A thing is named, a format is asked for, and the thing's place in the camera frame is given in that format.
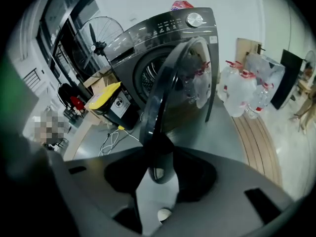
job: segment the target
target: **yellow lid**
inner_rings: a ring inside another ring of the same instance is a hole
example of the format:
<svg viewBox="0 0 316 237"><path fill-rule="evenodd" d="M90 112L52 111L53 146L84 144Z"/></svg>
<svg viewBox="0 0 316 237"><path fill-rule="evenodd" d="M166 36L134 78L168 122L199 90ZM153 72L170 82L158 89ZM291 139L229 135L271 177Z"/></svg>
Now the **yellow lid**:
<svg viewBox="0 0 316 237"><path fill-rule="evenodd" d="M112 83L106 86L100 93L96 94L89 104L89 108L92 110L99 109L103 106L114 92L120 87L121 82Z"/></svg>

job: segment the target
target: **gray washing machine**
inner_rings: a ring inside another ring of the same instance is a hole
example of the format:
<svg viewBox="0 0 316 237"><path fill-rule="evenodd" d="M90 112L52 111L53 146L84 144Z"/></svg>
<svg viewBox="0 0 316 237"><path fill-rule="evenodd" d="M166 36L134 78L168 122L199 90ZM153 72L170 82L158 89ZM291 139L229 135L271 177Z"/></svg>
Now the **gray washing machine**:
<svg viewBox="0 0 316 237"><path fill-rule="evenodd" d="M122 33L105 48L114 74L140 109L144 109L156 75L173 49L191 38L203 37L208 45L214 99L218 74L218 38L211 8L165 12Z"/></svg>

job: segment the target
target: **red plastic bag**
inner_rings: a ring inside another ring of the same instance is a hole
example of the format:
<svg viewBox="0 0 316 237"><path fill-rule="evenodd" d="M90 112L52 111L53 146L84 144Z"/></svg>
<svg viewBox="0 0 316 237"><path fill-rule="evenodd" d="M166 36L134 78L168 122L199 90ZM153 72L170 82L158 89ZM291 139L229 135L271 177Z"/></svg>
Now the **red plastic bag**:
<svg viewBox="0 0 316 237"><path fill-rule="evenodd" d="M177 0L173 3L170 10L180 10L186 8L194 8L194 6L186 0Z"/></svg>

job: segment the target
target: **plastic container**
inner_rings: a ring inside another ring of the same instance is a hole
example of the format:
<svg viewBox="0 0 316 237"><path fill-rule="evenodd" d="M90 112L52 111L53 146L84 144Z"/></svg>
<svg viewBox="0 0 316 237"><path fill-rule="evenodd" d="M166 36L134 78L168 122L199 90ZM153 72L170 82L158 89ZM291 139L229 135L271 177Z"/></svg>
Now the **plastic container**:
<svg viewBox="0 0 316 237"><path fill-rule="evenodd" d="M105 116L112 123L123 126L126 130L132 130L139 118L135 107L130 104L121 90L120 82L110 84L95 95L89 108L96 114Z"/></svg>
<svg viewBox="0 0 316 237"><path fill-rule="evenodd" d="M232 85L227 89L227 100L224 103L226 110L232 117L240 117L249 101L252 99L253 93L256 90L255 75L247 70L234 80Z"/></svg>
<svg viewBox="0 0 316 237"><path fill-rule="evenodd" d="M227 99L227 88L232 80L232 77L238 76L239 71L236 68L235 64L231 61L226 61L227 67L221 72L221 79L218 86L218 97L225 102Z"/></svg>
<svg viewBox="0 0 316 237"><path fill-rule="evenodd" d="M265 108L272 99L273 84L258 85L256 91L253 93L253 98L246 107L246 112L251 119L259 116L260 112Z"/></svg>

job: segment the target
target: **white tile floor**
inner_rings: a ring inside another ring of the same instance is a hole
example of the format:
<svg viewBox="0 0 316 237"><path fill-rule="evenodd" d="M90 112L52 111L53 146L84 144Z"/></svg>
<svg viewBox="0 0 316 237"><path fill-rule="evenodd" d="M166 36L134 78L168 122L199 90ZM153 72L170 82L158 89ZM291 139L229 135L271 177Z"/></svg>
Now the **white tile floor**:
<svg viewBox="0 0 316 237"><path fill-rule="evenodd" d="M316 125L310 123L307 134L298 131L299 121L289 118L299 110L304 96L295 93L296 101L289 102L280 110L269 104L261 117L273 139L279 159L283 189L297 200L306 195L316 176Z"/></svg>

